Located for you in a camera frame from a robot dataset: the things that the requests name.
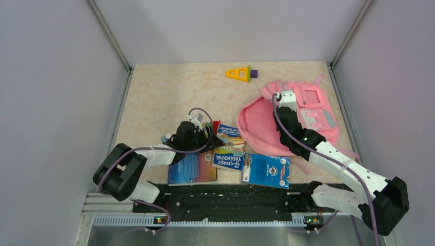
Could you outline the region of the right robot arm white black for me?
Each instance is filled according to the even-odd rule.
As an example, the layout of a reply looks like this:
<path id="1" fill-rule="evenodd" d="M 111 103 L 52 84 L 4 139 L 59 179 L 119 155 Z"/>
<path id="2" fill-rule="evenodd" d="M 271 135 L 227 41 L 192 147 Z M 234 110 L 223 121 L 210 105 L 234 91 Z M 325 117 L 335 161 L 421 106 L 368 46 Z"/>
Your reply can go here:
<path id="1" fill-rule="evenodd" d="M 361 219 L 378 235 L 391 234 L 410 208 L 403 179 L 388 179 L 363 167 L 320 133 L 303 128 L 296 111 L 290 107 L 274 107 L 273 118 L 280 142 L 290 152 L 323 168 L 349 187 L 349 190 L 340 190 L 311 182 L 313 188 L 301 197 L 305 210 L 332 208 Z"/>

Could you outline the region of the red 156-storey treehouse book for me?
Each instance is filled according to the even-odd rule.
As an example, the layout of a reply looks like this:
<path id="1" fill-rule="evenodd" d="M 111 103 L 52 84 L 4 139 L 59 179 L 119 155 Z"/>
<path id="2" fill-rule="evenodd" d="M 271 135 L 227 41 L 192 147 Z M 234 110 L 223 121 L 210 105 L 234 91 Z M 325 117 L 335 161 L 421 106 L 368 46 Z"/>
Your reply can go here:
<path id="1" fill-rule="evenodd" d="M 221 122 L 219 120 L 215 120 L 215 121 L 204 122 L 202 123 L 202 126 L 205 127 L 207 130 L 213 130 L 213 134 L 217 135 L 220 124 Z"/>

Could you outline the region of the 91-storey treehouse blue book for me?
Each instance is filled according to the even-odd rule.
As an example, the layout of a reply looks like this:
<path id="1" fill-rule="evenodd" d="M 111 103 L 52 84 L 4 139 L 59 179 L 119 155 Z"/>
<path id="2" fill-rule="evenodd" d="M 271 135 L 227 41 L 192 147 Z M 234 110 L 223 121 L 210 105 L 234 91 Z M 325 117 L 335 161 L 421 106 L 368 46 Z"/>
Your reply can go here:
<path id="1" fill-rule="evenodd" d="M 245 154 L 245 141 L 238 128 L 219 124 L 216 136 L 224 145 L 214 150 L 212 166 L 228 171 L 241 171 Z"/>

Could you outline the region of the light blue paperback book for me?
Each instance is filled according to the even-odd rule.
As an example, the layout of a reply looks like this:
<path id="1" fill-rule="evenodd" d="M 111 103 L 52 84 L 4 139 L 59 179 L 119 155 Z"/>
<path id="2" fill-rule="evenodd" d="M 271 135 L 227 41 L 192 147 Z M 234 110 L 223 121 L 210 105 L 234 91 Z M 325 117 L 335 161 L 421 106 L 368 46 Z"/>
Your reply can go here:
<path id="1" fill-rule="evenodd" d="M 277 189 L 289 188 L 290 158 L 246 153 L 241 182 Z"/>

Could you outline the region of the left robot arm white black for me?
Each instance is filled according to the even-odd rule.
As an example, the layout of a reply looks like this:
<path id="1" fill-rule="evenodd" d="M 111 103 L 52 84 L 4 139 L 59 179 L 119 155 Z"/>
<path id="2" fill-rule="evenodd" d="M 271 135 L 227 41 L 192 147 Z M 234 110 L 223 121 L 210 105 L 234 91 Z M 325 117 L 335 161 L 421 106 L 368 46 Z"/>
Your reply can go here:
<path id="1" fill-rule="evenodd" d="M 141 200 L 153 212 L 164 207 L 160 190 L 140 177 L 146 168 L 169 166 L 188 154 L 204 153 L 225 144 L 214 133 L 213 124 L 183 121 L 173 135 L 157 146 L 132 148 L 117 144 L 93 174 L 98 191 L 118 201 Z"/>

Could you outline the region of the pink student backpack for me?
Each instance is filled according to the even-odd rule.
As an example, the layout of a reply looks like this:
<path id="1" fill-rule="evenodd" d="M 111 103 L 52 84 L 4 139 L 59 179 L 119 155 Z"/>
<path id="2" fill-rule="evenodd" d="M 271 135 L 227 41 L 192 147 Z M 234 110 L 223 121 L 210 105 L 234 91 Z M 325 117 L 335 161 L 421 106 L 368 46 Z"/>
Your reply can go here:
<path id="1" fill-rule="evenodd" d="M 260 88 L 260 97 L 246 104 L 237 118 L 243 140 L 257 153 L 271 156 L 299 156 L 309 159 L 310 152 L 294 142 L 290 133 L 305 145 L 315 148 L 315 141 L 325 138 L 336 146 L 340 137 L 337 120 L 333 115 L 326 93 L 319 83 L 275 80 Z M 278 108 L 277 93 L 293 90 L 298 108 Z"/>

